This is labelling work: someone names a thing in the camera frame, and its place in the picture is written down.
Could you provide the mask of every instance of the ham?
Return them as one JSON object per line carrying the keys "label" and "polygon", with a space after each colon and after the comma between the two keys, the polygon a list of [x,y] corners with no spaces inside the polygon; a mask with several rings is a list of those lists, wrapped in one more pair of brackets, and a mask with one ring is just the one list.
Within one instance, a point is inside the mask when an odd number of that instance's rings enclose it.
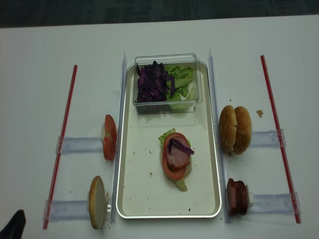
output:
{"label": "ham", "polygon": [[[174,137],[174,139],[177,139],[184,146],[188,147],[188,143],[185,138]],[[168,147],[166,148],[167,164],[173,170],[189,165],[190,164],[189,158],[190,158],[190,155],[188,153],[183,152],[175,145],[171,146],[170,152],[169,152],[169,148]]]}

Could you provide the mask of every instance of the plastic container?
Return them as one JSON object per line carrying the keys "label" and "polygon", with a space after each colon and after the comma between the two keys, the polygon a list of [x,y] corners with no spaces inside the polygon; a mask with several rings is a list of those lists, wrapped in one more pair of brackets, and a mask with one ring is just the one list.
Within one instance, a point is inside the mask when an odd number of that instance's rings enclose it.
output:
{"label": "plastic container", "polygon": [[135,66],[138,64],[141,69],[145,65],[151,65],[156,61],[158,64],[167,65],[182,65],[191,67],[193,71],[192,81],[189,88],[189,96],[186,100],[181,101],[162,101],[162,102],[137,102],[138,98],[138,79],[139,75],[135,67],[134,76],[134,94],[133,105],[138,114],[160,114],[160,113],[176,113],[176,112],[191,112],[195,111],[198,102],[202,101],[201,80],[199,71],[199,61],[195,54],[180,54],[180,55],[163,55],[163,56],[144,56],[135,58]]}

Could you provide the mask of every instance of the crumb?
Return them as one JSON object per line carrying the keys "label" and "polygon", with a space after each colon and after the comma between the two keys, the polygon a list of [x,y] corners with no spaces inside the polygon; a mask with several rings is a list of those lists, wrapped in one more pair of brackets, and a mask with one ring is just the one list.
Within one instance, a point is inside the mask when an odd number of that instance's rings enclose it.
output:
{"label": "crumb", "polygon": [[262,116],[263,116],[263,114],[264,114],[264,112],[262,111],[262,110],[258,110],[258,111],[256,111],[257,112],[257,114],[259,115],[259,117],[261,118]]}

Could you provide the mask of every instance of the dark floor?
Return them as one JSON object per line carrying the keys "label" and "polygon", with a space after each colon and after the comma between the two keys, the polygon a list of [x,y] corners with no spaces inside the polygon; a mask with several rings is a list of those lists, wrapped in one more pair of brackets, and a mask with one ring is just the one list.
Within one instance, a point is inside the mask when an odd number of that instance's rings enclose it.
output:
{"label": "dark floor", "polygon": [[0,27],[318,13],[319,0],[0,0]]}

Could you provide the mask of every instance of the top bun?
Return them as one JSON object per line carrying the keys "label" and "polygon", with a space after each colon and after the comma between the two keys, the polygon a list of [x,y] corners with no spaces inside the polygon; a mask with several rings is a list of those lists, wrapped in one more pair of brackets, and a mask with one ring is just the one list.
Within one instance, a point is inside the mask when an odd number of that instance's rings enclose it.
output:
{"label": "top bun", "polygon": [[234,150],[237,131],[237,120],[234,108],[226,106],[219,118],[220,144],[224,153]]}
{"label": "top bun", "polygon": [[251,119],[248,110],[239,106],[235,109],[237,120],[236,142],[234,145],[234,153],[241,154],[246,151],[251,141]]}

